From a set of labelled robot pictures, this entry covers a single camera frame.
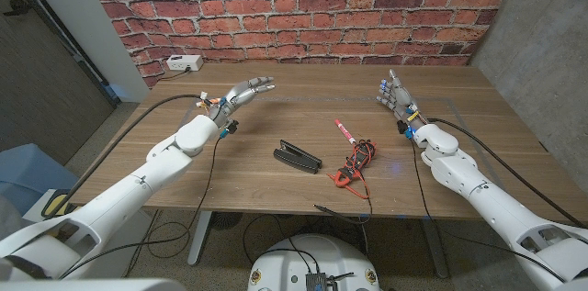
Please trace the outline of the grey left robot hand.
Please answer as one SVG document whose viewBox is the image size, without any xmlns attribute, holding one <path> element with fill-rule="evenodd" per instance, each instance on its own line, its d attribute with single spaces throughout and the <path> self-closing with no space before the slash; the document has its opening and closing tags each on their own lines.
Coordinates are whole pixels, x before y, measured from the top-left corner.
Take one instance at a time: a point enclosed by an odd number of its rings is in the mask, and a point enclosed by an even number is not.
<svg viewBox="0 0 588 291">
<path fill-rule="evenodd" d="M 275 88 L 273 77 L 256 77 L 236 84 L 220 102 L 210 109 L 209 118 L 221 128 L 240 106 L 251 102 L 258 94 Z"/>
</svg>

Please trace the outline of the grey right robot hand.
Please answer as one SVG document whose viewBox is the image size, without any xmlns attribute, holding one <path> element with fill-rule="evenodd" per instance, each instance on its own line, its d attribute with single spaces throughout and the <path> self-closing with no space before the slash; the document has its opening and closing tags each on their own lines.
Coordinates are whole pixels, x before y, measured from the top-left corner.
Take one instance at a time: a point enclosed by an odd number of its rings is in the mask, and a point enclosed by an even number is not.
<svg viewBox="0 0 588 291">
<path fill-rule="evenodd" d="M 389 108 L 398 119 L 399 132 L 411 139 L 414 133 L 428 121 L 421 114 L 416 102 L 401 84 L 393 69 L 389 70 L 389 77 L 388 80 L 381 81 L 377 100 Z"/>
</svg>

